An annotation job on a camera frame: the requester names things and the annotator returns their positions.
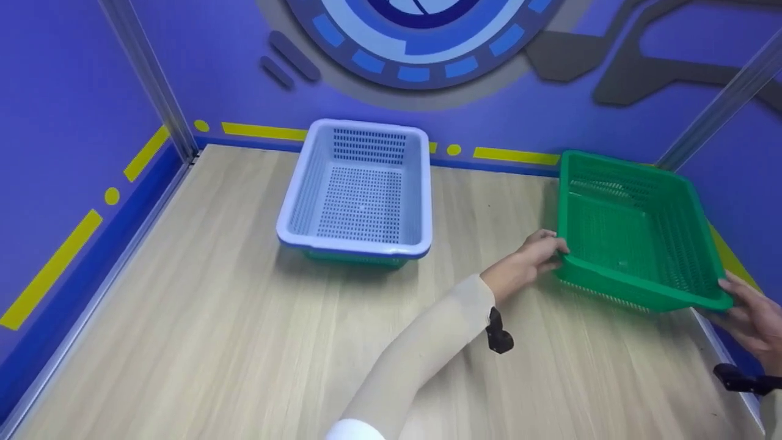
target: wrist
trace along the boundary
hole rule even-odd
[[[515,252],[481,272],[481,280],[491,289],[496,304],[500,304],[526,285],[528,265],[526,258]]]
[[[761,362],[763,374],[766,376],[782,377],[782,359],[773,359]]]

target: wooden table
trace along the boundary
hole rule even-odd
[[[423,308],[555,222],[555,179],[433,168],[428,256],[318,264],[274,232],[296,158],[207,147],[19,438],[319,438]],[[689,310],[634,315],[549,278],[502,312],[516,347],[470,344],[402,438],[760,438]]]

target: hand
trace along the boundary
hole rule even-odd
[[[726,274],[719,286],[734,298],[734,307],[724,314],[699,312],[752,353],[767,375],[782,377],[782,308],[741,278]]]
[[[481,273],[481,279],[494,292],[494,300],[500,304],[505,298],[537,280],[538,275],[550,272],[561,265],[557,251],[569,254],[565,240],[557,233],[540,229],[524,240],[513,254],[499,260]]]

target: person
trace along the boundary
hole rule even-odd
[[[379,356],[326,440],[399,437],[418,389],[484,332],[492,308],[561,265],[567,243],[547,229],[515,252],[461,281],[407,326]],[[782,377],[782,309],[732,273],[719,285],[735,298],[726,314],[703,312],[758,358],[766,374]],[[782,391],[762,401],[766,438],[782,439]]]
[[[750,352],[766,376],[782,377],[782,307],[731,272],[726,271],[719,286],[734,298],[734,306],[725,313],[699,312]],[[760,420],[767,439],[782,440],[780,419],[782,390],[774,390],[760,401]]]

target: blue circular graphic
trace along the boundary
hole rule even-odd
[[[470,81],[515,55],[563,0],[287,0],[334,61],[402,89]]]
[[[463,17],[479,0],[456,0],[447,5],[445,9],[440,8],[440,4],[444,2],[423,2],[425,4],[422,4],[420,0],[394,3],[389,0],[368,1],[380,15],[400,26],[411,29],[431,29],[445,26]]]

